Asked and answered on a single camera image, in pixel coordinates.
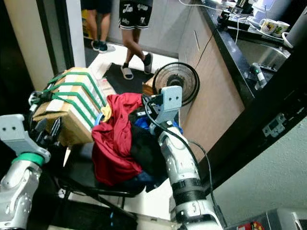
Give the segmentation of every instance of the white mug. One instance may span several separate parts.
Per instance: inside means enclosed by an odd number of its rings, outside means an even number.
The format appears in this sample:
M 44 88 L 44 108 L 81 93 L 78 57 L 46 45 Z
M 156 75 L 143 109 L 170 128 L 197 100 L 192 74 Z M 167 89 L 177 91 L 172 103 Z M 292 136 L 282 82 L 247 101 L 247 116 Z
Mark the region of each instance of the white mug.
M 274 30 L 274 32 L 272 33 L 272 36 L 274 36 L 274 37 L 282 37 L 282 33 L 286 32 L 287 29 L 289 28 L 289 26 L 290 25 L 288 23 L 277 21 L 277 27 Z
M 259 25 L 261 26 L 261 32 L 265 33 L 266 35 L 270 35 L 278 26 L 278 22 L 265 18 L 260 21 Z

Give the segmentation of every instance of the black cloth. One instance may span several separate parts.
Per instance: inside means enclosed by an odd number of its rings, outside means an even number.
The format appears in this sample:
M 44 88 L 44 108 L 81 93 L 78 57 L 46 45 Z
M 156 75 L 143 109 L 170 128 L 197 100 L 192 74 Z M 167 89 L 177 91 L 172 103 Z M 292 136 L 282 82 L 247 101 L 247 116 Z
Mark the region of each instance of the black cloth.
M 144 107 L 129 114 L 132 133 L 130 154 L 149 175 L 167 177 L 166 163 L 157 137 L 151 135 L 148 130 L 134 125 L 138 119 L 137 112 L 144 112 Z
M 97 10 L 98 13 L 111 13 L 112 0 L 82 0 L 82 9 Z
M 119 27 L 132 30 L 148 28 L 152 7 L 132 0 L 121 0 L 119 3 Z

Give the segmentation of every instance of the white sandal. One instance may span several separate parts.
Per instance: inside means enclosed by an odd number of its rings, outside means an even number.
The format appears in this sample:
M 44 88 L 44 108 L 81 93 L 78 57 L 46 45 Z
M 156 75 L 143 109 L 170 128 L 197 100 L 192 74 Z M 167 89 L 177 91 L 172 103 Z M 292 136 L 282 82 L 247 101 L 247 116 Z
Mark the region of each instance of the white sandal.
M 131 72 L 130 68 L 128 68 L 128 67 L 123 68 L 121 66 L 120 70 L 123 73 L 124 79 L 126 79 L 126 80 L 132 80 L 133 79 L 133 73 Z

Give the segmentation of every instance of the red jacket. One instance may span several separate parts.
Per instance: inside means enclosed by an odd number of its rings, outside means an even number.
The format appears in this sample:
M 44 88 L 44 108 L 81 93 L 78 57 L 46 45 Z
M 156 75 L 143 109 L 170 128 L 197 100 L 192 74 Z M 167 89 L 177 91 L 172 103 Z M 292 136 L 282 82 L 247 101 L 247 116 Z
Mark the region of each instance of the red jacket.
M 112 115 L 92 130 L 92 160 L 98 181 L 109 186 L 131 179 L 141 173 L 141 166 L 130 154 L 132 135 L 128 115 L 142 106 L 142 95 L 123 93 L 109 95 Z

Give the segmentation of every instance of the cardboard box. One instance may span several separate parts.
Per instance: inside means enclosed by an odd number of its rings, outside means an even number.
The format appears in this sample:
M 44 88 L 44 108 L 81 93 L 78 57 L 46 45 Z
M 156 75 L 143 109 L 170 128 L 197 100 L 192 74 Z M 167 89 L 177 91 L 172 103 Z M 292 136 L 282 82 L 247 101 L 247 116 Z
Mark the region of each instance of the cardboard box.
M 72 68 L 68 70 L 70 72 L 89 72 L 86 68 Z M 99 98 L 97 92 L 95 91 L 93 85 L 89 81 L 88 77 L 85 75 L 67 75 L 64 78 L 58 80 L 55 85 L 59 85 L 63 82 L 82 82 L 89 89 L 91 95 L 96 99 L 99 106 L 97 106 L 91 96 L 83 89 L 82 86 L 76 85 L 65 85 L 59 86 L 52 92 L 76 92 L 80 97 L 86 102 L 92 114 L 85 108 L 83 103 L 78 99 L 77 96 L 60 96 L 61 98 L 73 100 L 85 116 L 88 118 L 89 122 L 83 118 L 83 116 L 77 111 L 74 105 L 67 103 L 63 100 L 52 100 L 47 103 L 43 103 L 37 109 L 33 116 L 34 121 L 39 121 L 47 118 L 47 131 L 50 131 L 51 126 L 55 119 L 62 117 L 62 130 L 59 135 L 59 141 L 62 145 L 74 145 L 92 142 L 92 127 L 94 126 L 95 118 L 100 113 L 103 102 Z

